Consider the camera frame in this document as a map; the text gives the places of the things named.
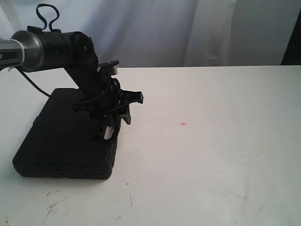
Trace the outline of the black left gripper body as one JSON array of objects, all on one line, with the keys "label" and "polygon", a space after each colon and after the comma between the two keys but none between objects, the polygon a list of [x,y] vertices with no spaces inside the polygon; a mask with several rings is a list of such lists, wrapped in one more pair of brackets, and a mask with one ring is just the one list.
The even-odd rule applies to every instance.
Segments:
[{"label": "black left gripper body", "polygon": [[111,79],[110,86],[94,101],[75,104],[74,111],[85,111],[94,119],[105,119],[118,115],[119,111],[126,105],[132,103],[143,103],[143,94],[140,91],[122,90],[117,79]]}]

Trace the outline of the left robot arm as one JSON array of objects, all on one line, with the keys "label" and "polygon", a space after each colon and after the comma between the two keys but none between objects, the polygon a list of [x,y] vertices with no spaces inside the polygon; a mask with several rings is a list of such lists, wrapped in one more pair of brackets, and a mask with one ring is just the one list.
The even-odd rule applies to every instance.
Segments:
[{"label": "left robot arm", "polygon": [[121,121],[131,123],[129,106],[142,103],[142,92],[123,90],[116,79],[118,61],[100,63],[90,37],[82,32],[45,31],[28,26],[9,40],[0,41],[1,69],[14,67],[23,76],[27,73],[64,69],[85,98],[62,100],[49,95],[51,101],[65,104],[75,112],[89,112],[101,124],[99,138],[111,127],[111,138],[118,138]]}]

